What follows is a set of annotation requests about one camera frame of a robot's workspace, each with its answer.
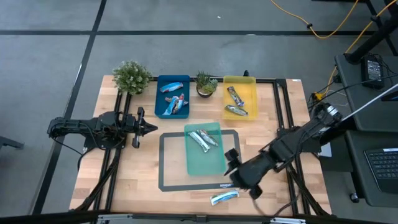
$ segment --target wooden table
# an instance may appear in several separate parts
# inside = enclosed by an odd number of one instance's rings
[[[307,104],[300,80],[286,80],[295,125],[303,125],[309,120]],[[133,96],[130,113],[136,113],[139,106],[145,109],[145,120],[159,127],[157,131],[140,138],[141,147],[131,146],[132,135],[128,137],[126,148],[122,151],[112,212],[129,213],[189,213],[209,215],[259,215],[252,204],[248,192],[240,191],[239,198],[211,206],[210,197],[228,189],[190,190],[162,192],[158,188],[159,137],[162,133],[182,132],[186,124],[219,122],[221,129],[234,129],[239,134],[243,162],[256,156],[258,150],[276,137],[278,128],[274,92],[271,84],[257,84],[259,115],[254,121],[222,120],[223,92],[219,89],[210,98],[201,98],[196,93],[196,84],[190,84],[190,116],[188,119],[159,119],[154,114],[157,83],[151,82],[141,95]],[[112,76],[103,78],[94,116],[112,111],[117,89]],[[284,122],[287,116],[282,100]],[[70,208],[76,208],[93,190],[100,176],[104,151],[92,150],[80,166]],[[310,153],[301,154],[305,183],[322,208],[331,212],[319,161]],[[285,171],[276,174],[270,171],[262,178],[260,186],[264,193],[257,204],[265,214],[273,215],[281,206],[290,201]],[[108,186],[105,186],[100,208],[104,208]],[[302,213],[301,200],[298,201]],[[291,215],[290,208],[281,215]]]

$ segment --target green succulent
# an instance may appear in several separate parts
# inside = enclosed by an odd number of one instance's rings
[[[133,61],[122,62],[112,73],[116,87],[132,95],[141,94],[152,80],[146,67]]]
[[[217,89],[217,80],[212,79],[210,74],[200,71],[195,79],[198,89],[204,94],[210,94]]]

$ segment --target chair leg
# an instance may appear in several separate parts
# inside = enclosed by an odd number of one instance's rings
[[[23,143],[19,143],[17,141],[5,138],[0,136],[0,147],[1,146],[11,146],[14,147],[16,149],[22,149],[22,147],[24,146]]]

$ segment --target blue tray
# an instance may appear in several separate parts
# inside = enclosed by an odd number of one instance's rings
[[[159,89],[167,84],[173,82],[182,82],[183,87],[178,90],[174,90],[167,93],[162,93]],[[185,119],[189,116],[189,86],[190,86],[190,77],[189,75],[159,75],[157,77],[157,91],[156,91],[156,102],[155,102],[155,115],[162,119]],[[180,96],[181,93],[184,93],[185,100],[189,102],[188,105],[185,105],[181,108],[181,110],[177,114],[171,115],[163,115],[166,108],[169,106],[169,103],[165,101],[166,97]]]

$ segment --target translucent green tray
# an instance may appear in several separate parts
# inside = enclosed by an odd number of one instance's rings
[[[188,135],[197,129],[205,130],[213,137],[218,146],[208,144],[210,149],[204,152],[202,147]],[[185,150],[187,152],[187,171],[189,175],[220,175],[226,171],[223,140],[219,123],[188,124],[184,127]]]

